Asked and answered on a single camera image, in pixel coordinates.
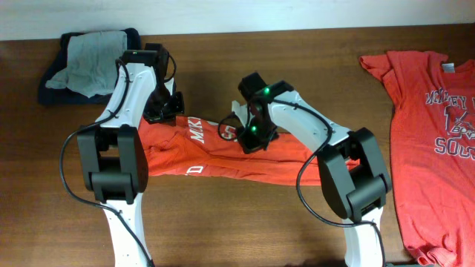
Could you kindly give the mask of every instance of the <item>navy fabric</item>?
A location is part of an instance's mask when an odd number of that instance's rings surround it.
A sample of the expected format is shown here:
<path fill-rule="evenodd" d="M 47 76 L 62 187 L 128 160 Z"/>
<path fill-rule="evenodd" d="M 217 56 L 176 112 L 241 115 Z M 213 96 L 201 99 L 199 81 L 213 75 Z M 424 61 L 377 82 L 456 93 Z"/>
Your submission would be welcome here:
<path fill-rule="evenodd" d="M 127 49 L 140 50 L 142 43 L 140 35 L 134 28 L 123 30 L 127 34 Z M 54 59 L 53 64 L 46 70 L 38 87 L 38 103 L 41 105 L 63 105 L 63 104 L 107 104 L 111 95 L 93 96 L 88 98 L 80 93 L 73 92 L 67 88 L 65 89 L 51 89 L 46 88 L 46 81 L 53 78 L 53 76 L 60 70 L 64 69 L 68 60 L 68 44 L 73 36 L 80 36 L 84 33 L 65 33 L 61 35 L 60 47 L 61 50 Z"/>

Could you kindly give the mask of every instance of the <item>folded red shirt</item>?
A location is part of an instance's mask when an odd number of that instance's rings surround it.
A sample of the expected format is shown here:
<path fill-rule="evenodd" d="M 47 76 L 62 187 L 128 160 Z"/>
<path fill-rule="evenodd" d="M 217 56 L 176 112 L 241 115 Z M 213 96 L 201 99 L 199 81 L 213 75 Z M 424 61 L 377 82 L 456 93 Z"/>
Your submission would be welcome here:
<path fill-rule="evenodd" d="M 226 138 L 235 129 L 222 126 Z M 237 141 L 217 135 L 217 123 L 187 116 L 177 116 L 176 126 L 153 124 L 144 120 L 139 127 L 150 176 L 185 174 L 204 177 L 228 177 L 294 185 L 298 171 L 312 154 L 292 134 L 281 133 L 267 151 L 245 154 Z M 349 161 L 349 169 L 357 166 Z M 301 180 L 302 185 L 320 185 L 316 160 Z"/>

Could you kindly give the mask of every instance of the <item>red t-shirt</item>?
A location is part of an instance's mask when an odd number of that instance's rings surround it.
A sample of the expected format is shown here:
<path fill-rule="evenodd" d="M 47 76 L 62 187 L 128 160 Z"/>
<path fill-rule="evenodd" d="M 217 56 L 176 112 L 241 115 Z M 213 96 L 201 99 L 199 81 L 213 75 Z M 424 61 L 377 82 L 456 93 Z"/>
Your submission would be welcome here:
<path fill-rule="evenodd" d="M 446 55 L 362 56 L 396 107 L 390 146 L 404 246 L 420 264 L 475 266 L 475 61 Z"/>
<path fill-rule="evenodd" d="M 245 154 L 239 143 L 217 135 L 217 123 L 191 116 L 177 116 L 176 122 L 176 126 L 140 122 L 150 176 L 185 174 L 295 185 L 298 171 L 312 153 L 292 134 L 280 133 L 267 151 Z M 234 132 L 233 127 L 222 126 L 226 138 Z M 347 166 L 351 169 L 357 164 L 349 161 Z M 321 184 L 316 160 L 306 169 L 301 184 Z"/>

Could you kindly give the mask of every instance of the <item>wooden surface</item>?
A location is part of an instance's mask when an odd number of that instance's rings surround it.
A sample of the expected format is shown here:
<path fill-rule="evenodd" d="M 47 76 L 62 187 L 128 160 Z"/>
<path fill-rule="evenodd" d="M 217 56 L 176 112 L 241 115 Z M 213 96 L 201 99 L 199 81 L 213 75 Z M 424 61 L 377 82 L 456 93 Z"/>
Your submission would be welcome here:
<path fill-rule="evenodd" d="M 178 64 L 186 114 L 217 121 L 242 99 L 240 79 L 258 70 L 285 79 L 317 110 L 348 128 L 367 127 L 389 167 L 393 105 L 358 56 L 386 50 L 435 50 L 456 64 L 475 58 L 474 26 L 304 30 L 144 36 L 162 42 Z M 0 43 L 0 266 L 113 266 L 102 211 L 74 202 L 59 181 L 59 149 L 103 107 L 36 104 L 39 78 L 58 40 Z M 65 171 L 85 190 L 76 144 Z M 318 187 L 304 193 L 317 212 L 337 220 Z M 152 177 L 144 196 L 148 249 L 158 266 L 285 266 L 342 260 L 343 231 L 312 218 L 295 189 L 226 178 Z M 388 262 L 408 262 L 388 195 L 382 217 Z"/>

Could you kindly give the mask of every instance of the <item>shirt tag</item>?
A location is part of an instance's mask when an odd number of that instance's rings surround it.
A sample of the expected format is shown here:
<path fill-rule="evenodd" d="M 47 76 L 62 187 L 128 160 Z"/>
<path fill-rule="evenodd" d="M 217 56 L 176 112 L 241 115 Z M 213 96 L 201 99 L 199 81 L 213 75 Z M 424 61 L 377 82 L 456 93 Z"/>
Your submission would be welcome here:
<path fill-rule="evenodd" d="M 455 73 L 455 66 L 453 63 L 442 64 L 445 73 Z"/>

